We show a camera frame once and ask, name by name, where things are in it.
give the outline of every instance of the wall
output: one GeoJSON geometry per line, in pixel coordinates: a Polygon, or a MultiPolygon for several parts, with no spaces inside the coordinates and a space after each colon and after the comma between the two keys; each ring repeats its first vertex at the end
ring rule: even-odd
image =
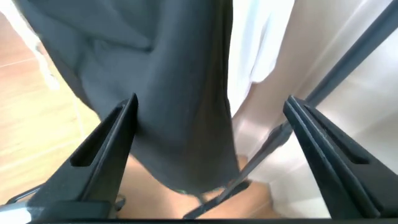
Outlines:
{"type": "MultiPolygon", "coordinates": [[[[236,147],[249,157],[283,122],[289,94],[305,98],[391,0],[298,0],[275,70],[254,86],[236,117],[236,147]]],[[[318,109],[395,172],[398,106],[397,49],[390,37],[318,109]]],[[[329,217],[315,179],[293,135],[250,178],[269,183],[274,208],[286,217],[329,217]]]]}

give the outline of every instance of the white object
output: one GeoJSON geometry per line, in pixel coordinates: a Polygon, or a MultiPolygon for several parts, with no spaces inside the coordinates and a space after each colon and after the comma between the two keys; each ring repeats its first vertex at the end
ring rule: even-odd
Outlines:
{"type": "Polygon", "coordinates": [[[252,82],[274,69],[294,0],[234,0],[228,99],[234,116],[252,82]]]}
{"type": "Polygon", "coordinates": [[[0,0],[0,12],[6,17],[12,28],[25,42],[26,46],[33,52],[39,62],[40,72],[44,76],[46,84],[52,90],[59,89],[59,82],[52,75],[45,57],[38,50],[40,39],[26,24],[17,7],[11,0],[0,0]]]}

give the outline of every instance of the gray garment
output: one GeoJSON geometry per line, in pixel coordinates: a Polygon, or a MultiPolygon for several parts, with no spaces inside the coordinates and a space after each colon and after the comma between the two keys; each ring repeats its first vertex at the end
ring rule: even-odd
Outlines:
{"type": "Polygon", "coordinates": [[[101,119],[138,97],[131,153],[173,190],[238,175],[226,96],[231,1],[19,1],[74,93],[101,119]]]}

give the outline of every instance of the black fabric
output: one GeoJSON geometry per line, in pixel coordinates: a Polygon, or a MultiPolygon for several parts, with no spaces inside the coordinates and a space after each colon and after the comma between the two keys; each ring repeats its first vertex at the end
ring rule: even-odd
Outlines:
{"type": "Polygon", "coordinates": [[[231,1],[19,1],[74,93],[101,119],[136,93],[131,153],[167,187],[238,175],[226,97],[231,1]]]}

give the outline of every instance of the floor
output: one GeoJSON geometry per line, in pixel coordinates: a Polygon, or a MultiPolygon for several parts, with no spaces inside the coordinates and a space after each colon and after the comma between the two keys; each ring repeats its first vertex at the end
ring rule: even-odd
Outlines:
{"type": "MultiPolygon", "coordinates": [[[[99,120],[62,80],[50,90],[33,54],[0,15],[0,204],[45,182],[96,127],[99,120]]],[[[242,166],[245,157],[239,157],[242,166]]],[[[156,181],[130,157],[120,192],[127,204],[121,218],[181,218],[198,206],[156,181]]],[[[207,195],[216,196],[219,192],[207,195]]],[[[267,185],[254,182],[247,190],[201,218],[278,218],[271,209],[267,185]]]]}

